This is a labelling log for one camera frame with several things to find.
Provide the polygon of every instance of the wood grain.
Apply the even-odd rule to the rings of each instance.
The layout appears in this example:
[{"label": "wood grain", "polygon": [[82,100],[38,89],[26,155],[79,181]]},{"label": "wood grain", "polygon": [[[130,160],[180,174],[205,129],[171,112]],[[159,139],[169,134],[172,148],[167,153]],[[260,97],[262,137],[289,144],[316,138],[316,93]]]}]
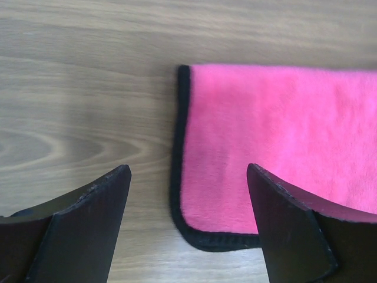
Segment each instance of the wood grain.
[{"label": "wood grain", "polygon": [[195,62],[377,67],[374,0],[2,0],[0,211],[121,163],[109,282],[268,282],[260,250],[209,254],[168,213],[174,71]]}]

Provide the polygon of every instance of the towel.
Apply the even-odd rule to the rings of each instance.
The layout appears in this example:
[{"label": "towel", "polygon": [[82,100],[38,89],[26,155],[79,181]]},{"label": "towel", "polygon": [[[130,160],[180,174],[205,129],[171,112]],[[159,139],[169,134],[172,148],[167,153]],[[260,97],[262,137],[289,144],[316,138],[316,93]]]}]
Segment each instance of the towel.
[{"label": "towel", "polygon": [[170,205],[195,247],[259,246],[249,163],[377,213],[377,72],[181,66],[178,104]]}]

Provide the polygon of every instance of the wooden table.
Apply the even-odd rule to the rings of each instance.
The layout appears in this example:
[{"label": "wooden table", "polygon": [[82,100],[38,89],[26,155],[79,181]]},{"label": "wooden table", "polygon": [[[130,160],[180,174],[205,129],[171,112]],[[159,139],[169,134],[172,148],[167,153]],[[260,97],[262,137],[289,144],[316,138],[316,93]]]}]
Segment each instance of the wooden table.
[{"label": "wooden table", "polygon": [[210,254],[168,212],[175,69],[377,67],[375,0],[1,0],[0,211],[118,164],[133,180],[109,282],[268,282],[261,250]]}]

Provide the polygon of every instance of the black trim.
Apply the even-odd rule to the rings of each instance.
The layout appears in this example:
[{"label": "black trim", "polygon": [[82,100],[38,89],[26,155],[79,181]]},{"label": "black trim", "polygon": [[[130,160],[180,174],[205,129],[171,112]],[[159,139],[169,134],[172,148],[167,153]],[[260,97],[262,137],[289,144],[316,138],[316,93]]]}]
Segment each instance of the black trim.
[{"label": "black trim", "polygon": [[259,236],[226,232],[204,232],[186,223],[181,211],[181,174],[184,136],[190,105],[190,67],[181,65],[177,72],[178,113],[174,133],[170,176],[170,212],[183,238],[193,247],[208,252],[226,252],[238,249],[259,248]]}]

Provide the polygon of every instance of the pink towel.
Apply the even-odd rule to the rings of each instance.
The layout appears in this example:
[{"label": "pink towel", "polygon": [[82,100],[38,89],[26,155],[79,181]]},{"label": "pink towel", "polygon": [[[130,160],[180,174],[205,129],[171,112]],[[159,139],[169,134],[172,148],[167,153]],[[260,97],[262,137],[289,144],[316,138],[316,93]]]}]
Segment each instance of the pink towel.
[{"label": "pink towel", "polygon": [[180,209],[204,232],[257,234],[249,163],[377,213],[377,73],[194,65]]}]

